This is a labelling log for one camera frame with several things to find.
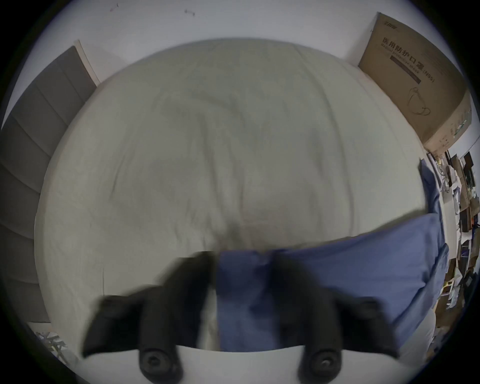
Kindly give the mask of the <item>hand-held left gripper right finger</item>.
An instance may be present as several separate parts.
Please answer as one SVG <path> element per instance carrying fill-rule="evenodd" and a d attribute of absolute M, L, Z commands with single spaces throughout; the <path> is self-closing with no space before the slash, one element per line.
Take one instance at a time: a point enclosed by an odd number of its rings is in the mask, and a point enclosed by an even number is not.
<path fill-rule="evenodd" d="M 303 346 L 297 369 L 301 383 L 332 382 L 344 350 L 399 357 L 393 326 L 379 300 L 327 288 L 285 255 L 274 255 L 271 268 L 274 335 L 282 347 Z"/>

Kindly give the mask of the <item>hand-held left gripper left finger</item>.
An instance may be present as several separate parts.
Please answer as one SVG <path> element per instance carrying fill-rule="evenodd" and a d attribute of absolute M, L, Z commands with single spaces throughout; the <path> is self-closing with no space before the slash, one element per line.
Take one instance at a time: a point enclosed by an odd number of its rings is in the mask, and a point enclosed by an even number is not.
<path fill-rule="evenodd" d="M 215 254 L 202 251 L 178 259 L 160 285 L 102 297 L 87 327 L 82 357 L 137 350 L 148 381 L 178 384 L 183 367 L 177 346 L 197 347 L 215 266 Z"/>

